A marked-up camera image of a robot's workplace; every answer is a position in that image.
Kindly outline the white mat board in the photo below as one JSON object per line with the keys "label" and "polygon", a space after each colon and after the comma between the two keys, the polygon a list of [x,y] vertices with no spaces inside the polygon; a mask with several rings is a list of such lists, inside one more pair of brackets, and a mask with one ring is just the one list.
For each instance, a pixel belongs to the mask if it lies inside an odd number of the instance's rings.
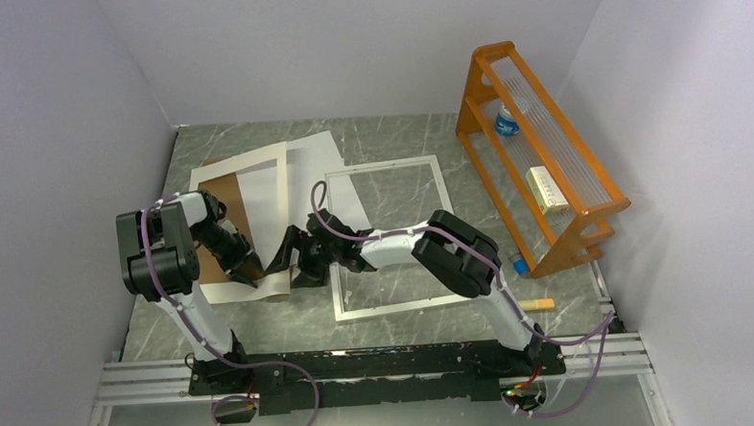
{"label": "white mat board", "polygon": [[[268,266],[289,223],[287,147],[279,142],[206,163],[191,171],[189,190],[206,190],[227,206],[225,220]],[[252,302],[290,293],[289,269],[257,279],[257,287],[226,281],[215,259],[200,251],[200,290],[211,304]]]}

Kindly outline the white photo sheet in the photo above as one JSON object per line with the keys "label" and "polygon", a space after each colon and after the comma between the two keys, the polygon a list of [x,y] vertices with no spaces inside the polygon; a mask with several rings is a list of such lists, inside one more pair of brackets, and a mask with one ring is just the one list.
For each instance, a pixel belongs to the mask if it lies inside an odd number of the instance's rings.
{"label": "white photo sheet", "polygon": [[246,207],[252,243],[261,262],[274,258],[288,225],[303,228],[312,212],[310,193],[324,174],[345,167],[334,137],[328,131],[299,138],[287,144],[288,205],[283,217],[277,198],[276,166],[272,159],[237,174]]}

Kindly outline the brown backing board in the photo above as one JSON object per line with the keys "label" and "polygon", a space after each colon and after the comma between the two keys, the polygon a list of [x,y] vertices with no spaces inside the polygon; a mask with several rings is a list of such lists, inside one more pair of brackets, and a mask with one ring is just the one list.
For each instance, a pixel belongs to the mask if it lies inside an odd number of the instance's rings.
{"label": "brown backing board", "polygon": [[[204,221],[196,223],[193,228],[193,238],[197,243],[197,251],[200,259],[200,284],[214,285],[231,282],[226,273],[221,270],[217,260],[211,253],[197,241],[196,226],[202,222],[230,221],[245,236],[251,245],[252,252],[256,252],[252,243],[251,228],[248,223],[246,207],[243,204],[243,196],[236,175],[224,175],[199,182],[198,191],[204,195],[208,217]],[[264,275],[248,276],[258,282]]]}

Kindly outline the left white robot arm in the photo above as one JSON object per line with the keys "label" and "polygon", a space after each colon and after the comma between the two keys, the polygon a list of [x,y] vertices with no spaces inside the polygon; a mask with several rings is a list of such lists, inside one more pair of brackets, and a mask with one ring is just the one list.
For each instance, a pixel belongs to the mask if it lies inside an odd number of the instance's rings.
{"label": "left white robot arm", "polygon": [[213,194],[176,193],[116,217],[120,274],[128,291],[164,310],[193,348],[197,366],[226,391],[243,390],[251,365],[232,330],[211,308],[199,284],[198,248],[209,251],[224,276],[250,288],[264,276],[247,238],[226,219]]}

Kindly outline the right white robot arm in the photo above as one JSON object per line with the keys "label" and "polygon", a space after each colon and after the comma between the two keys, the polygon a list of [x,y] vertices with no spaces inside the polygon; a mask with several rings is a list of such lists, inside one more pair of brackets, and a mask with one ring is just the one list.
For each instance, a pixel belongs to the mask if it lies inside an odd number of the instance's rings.
{"label": "right white robot arm", "polygon": [[505,349],[507,368],[524,375],[540,363],[543,341],[506,284],[498,252],[494,240],[442,209],[420,224],[388,230],[354,230],[322,209],[309,215],[305,228],[286,229],[266,272],[286,270],[295,257],[296,283],[310,287],[325,284],[332,264],[362,273],[416,263],[478,307]]}

